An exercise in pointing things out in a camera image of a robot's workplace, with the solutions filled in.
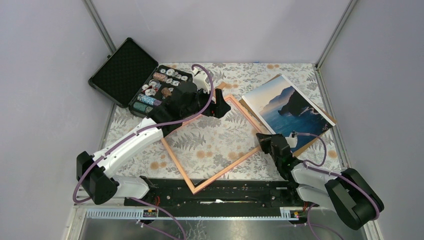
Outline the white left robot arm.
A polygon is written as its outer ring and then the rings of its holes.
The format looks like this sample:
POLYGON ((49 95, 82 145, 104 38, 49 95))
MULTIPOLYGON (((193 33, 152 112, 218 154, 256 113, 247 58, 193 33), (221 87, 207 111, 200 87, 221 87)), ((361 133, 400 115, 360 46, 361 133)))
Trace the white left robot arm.
POLYGON ((117 171, 139 152, 181 127, 184 122, 199 115, 217 119, 223 117, 231 109, 223 97, 224 86, 225 83, 221 83, 209 93, 198 92, 200 108, 186 118, 172 117, 166 106, 160 105, 153 109, 151 117, 143 118, 110 146, 93 154, 86 151, 80 153, 76 158, 77 185, 72 194, 74 203, 93 201, 101 205, 114 197, 124 197, 136 198, 144 206, 152 204, 155 192, 144 180, 120 176, 117 171))

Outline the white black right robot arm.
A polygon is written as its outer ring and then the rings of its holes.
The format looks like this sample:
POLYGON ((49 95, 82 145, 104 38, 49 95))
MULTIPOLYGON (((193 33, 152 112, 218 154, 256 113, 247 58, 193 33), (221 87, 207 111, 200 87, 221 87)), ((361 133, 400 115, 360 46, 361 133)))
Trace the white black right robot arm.
POLYGON ((384 203, 362 175, 350 167, 326 170, 324 160, 315 163, 298 159, 291 148, 297 146, 299 136, 320 139, 318 135, 296 131, 288 137, 256 134, 261 150, 271 156, 278 173, 294 187, 287 191, 287 201, 293 206, 309 202, 332 210, 353 230, 378 219, 384 203))

